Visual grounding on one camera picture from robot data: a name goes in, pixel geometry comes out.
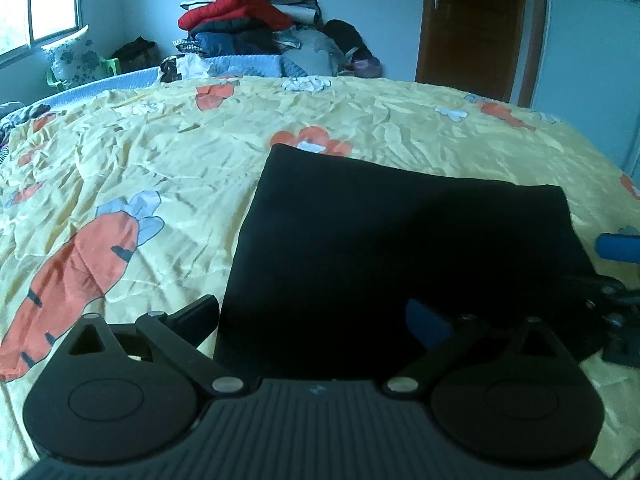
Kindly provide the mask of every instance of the floral pillow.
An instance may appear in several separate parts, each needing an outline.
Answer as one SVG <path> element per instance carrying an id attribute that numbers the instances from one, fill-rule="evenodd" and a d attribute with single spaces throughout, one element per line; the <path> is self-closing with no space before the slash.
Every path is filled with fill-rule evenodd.
<path id="1" fill-rule="evenodd" d="M 89 25 L 43 50 L 54 75 L 67 90 L 108 76 L 89 37 Z"/>

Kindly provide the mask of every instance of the window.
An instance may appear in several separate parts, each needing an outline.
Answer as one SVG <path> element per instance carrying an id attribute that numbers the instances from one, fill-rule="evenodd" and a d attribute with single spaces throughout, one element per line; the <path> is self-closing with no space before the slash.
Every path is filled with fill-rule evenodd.
<path id="1" fill-rule="evenodd" d="M 77 0 L 0 0 L 0 61 L 77 30 Z"/>

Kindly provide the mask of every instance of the red jacket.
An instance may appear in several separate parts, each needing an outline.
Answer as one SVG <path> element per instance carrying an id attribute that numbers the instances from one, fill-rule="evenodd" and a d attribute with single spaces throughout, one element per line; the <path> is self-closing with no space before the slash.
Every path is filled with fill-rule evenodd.
<path id="1" fill-rule="evenodd" d="M 293 25 L 289 16 L 267 0 L 217 0 L 204 7 L 188 10 L 178 20 L 178 27 L 192 30 L 201 23 L 237 18 L 257 18 L 272 30 L 285 30 Z"/>

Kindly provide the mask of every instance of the wooden door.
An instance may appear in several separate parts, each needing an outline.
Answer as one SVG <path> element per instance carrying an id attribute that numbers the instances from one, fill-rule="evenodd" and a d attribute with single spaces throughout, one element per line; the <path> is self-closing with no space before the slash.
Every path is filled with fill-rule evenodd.
<path id="1" fill-rule="evenodd" d="M 525 0 L 425 0 L 416 80 L 508 101 Z"/>

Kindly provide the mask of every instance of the ribbed black surface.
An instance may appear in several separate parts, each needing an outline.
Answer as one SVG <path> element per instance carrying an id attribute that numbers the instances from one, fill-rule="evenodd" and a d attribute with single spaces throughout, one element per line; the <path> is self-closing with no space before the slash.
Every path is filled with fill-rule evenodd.
<path id="1" fill-rule="evenodd" d="M 604 480 L 588 462 L 545 472 L 488 465 L 433 427 L 420 404 L 368 382 L 263 381 L 219 400 L 161 456 L 87 468 L 43 460 L 24 480 Z"/>

